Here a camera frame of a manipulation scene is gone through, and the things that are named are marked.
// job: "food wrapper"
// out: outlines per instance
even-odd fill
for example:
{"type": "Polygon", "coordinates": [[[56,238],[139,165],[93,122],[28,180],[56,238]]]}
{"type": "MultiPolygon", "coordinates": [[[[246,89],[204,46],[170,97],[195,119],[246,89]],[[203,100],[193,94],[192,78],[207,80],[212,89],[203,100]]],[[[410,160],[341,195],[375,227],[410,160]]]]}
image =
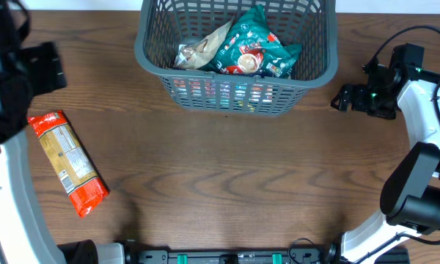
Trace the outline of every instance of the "food wrapper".
{"type": "Polygon", "coordinates": [[[282,46],[257,5],[232,26],[214,58],[199,70],[243,76],[287,78],[301,53],[301,45],[282,46]]]}
{"type": "Polygon", "coordinates": [[[63,111],[28,118],[45,154],[83,218],[108,195],[108,190],[89,161],[63,111]]]}
{"type": "Polygon", "coordinates": [[[196,70],[206,65],[215,56],[221,43],[225,40],[232,22],[233,20],[219,27],[199,43],[180,45],[180,51],[175,60],[175,68],[196,70]]]}

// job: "green tape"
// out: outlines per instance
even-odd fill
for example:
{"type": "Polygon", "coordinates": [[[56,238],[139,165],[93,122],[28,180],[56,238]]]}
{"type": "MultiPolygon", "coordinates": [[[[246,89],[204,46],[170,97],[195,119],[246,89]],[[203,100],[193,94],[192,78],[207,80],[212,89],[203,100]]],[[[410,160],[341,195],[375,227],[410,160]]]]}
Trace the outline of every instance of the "green tape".
{"type": "Polygon", "coordinates": [[[188,264],[188,255],[178,255],[177,264],[188,264]]]}
{"type": "Polygon", "coordinates": [[[282,264],[282,254],[272,254],[272,264],[282,264]]]}

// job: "plastic basket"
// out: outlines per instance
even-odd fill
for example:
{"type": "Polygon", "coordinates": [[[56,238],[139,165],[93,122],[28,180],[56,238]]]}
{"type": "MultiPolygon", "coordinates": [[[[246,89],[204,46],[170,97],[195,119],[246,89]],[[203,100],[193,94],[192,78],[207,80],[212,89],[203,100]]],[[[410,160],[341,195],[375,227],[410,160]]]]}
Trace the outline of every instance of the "plastic basket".
{"type": "Polygon", "coordinates": [[[284,114],[308,89],[328,83],[337,71],[335,4],[335,0],[144,0],[136,58],[160,77],[172,99],[184,108],[284,114]],[[291,79],[170,69],[180,43],[201,40],[256,4],[264,6],[269,29],[283,45],[303,45],[291,79]]]}

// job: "table surface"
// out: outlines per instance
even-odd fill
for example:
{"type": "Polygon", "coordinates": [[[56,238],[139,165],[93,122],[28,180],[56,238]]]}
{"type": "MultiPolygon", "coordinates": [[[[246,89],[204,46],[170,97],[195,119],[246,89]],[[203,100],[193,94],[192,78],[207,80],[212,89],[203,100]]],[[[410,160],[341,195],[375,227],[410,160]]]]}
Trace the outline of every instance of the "table surface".
{"type": "MultiPolygon", "coordinates": [[[[27,128],[29,162],[57,243],[136,239],[172,249],[286,247],[328,243],[379,206],[381,188],[409,151],[394,121],[335,111],[344,83],[395,32],[440,28],[440,15],[337,15],[339,70],[281,117],[185,111],[133,55],[138,12],[36,11],[26,45],[55,40],[69,86],[35,98],[30,115],[63,109],[110,195],[80,219],[27,128]]],[[[440,37],[410,32],[391,46],[425,47],[440,73],[440,37]]],[[[381,55],[388,63],[391,48],[381,55]]],[[[440,239],[440,233],[430,239],[440,239]]],[[[440,246],[407,242],[413,263],[440,263],[440,246]]]]}

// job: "wooden table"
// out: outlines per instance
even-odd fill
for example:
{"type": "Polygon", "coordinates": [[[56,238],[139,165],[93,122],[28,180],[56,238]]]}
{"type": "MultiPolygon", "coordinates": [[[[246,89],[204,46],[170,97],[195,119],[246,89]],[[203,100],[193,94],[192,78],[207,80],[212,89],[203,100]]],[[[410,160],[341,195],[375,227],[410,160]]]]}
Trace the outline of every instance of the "wooden table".
{"type": "MultiPolygon", "coordinates": [[[[68,88],[34,99],[30,115],[63,109],[112,192],[80,220],[27,128],[34,186],[57,243],[136,239],[172,249],[328,243],[379,205],[381,187],[409,151],[395,121],[333,110],[344,83],[395,32],[440,27],[440,15],[339,14],[340,67],[288,114],[254,117],[185,111],[133,55],[138,12],[33,12],[27,45],[55,40],[68,88]]],[[[440,37],[411,32],[440,73],[440,37]]],[[[381,61],[388,63],[392,48],[381,61]]],[[[431,239],[440,239],[435,234],[431,239]]],[[[405,243],[414,263],[440,263],[440,246],[405,243]]]]}

